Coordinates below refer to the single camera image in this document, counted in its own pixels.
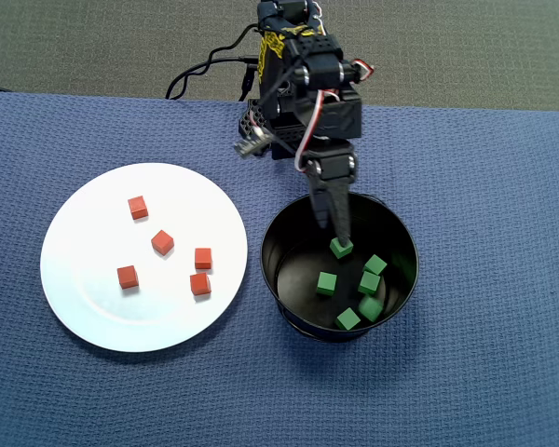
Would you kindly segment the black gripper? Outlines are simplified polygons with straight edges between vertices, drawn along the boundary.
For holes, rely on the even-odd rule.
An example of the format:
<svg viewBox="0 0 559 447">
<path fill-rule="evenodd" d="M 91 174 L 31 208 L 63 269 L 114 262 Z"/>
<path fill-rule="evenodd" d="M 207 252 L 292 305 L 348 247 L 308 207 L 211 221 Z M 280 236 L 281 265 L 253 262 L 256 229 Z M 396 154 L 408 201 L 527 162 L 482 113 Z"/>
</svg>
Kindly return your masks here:
<svg viewBox="0 0 559 447">
<path fill-rule="evenodd" d="M 353 89 L 338 95 L 320 90 L 301 140 L 301 171 L 307 174 L 309 198 L 319 228 L 332 217 L 340 244 L 350 238 L 349 183 L 357 177 L 357 156 L 351 140 L 361 136 L 361 98 Z M 326 197 L 326 186 L 329 181 Z"/>
</svg>

